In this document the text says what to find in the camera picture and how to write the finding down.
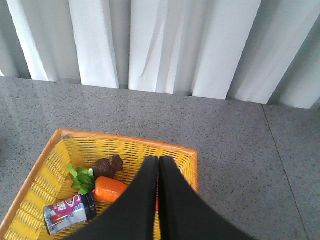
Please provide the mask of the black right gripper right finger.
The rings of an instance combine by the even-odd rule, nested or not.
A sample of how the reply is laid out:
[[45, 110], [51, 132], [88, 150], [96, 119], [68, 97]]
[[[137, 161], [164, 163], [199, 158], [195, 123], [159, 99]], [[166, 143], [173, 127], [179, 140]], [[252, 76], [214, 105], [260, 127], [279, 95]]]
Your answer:
[[158, 202], [163, 240], [253, 239], [201, 199], [171, 156], [159, 159]]

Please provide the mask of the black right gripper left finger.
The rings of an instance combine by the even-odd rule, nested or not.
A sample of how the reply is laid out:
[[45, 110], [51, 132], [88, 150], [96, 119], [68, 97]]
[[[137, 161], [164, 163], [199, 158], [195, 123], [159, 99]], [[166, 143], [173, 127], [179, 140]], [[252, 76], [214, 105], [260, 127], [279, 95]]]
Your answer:
[[152, 240], [159, 158], [146, 156], [124, 193], [107, 210], [67, 240]]

